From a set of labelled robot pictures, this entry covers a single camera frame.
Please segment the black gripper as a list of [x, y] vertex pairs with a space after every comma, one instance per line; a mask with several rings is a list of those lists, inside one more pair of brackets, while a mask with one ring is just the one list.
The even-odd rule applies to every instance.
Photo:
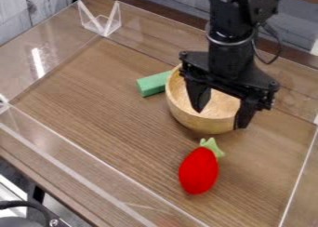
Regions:
[[211, 89], [240, 100], [233, 129], [245, 128], [256, 111], [269, 110], [279, 89], [255, 63], [255, 41], [239, 44], [208, 44], [207, 51], [185, 50], [179, 53], [180, 76], [192, 109], [200, 113], [209, 102]]

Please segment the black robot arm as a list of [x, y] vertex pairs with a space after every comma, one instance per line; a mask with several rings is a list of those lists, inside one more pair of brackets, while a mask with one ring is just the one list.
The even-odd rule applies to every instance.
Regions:
[[257, 67], [257, 28], [277, 12], [279, 0], [208, 0], [207, 51], [183, 51], [180, 76], [189, 104], [200, 112], [211, 91], [239, 99], [233, 128], [245, 128], [257, 111], [273, 106], [277, 81]]

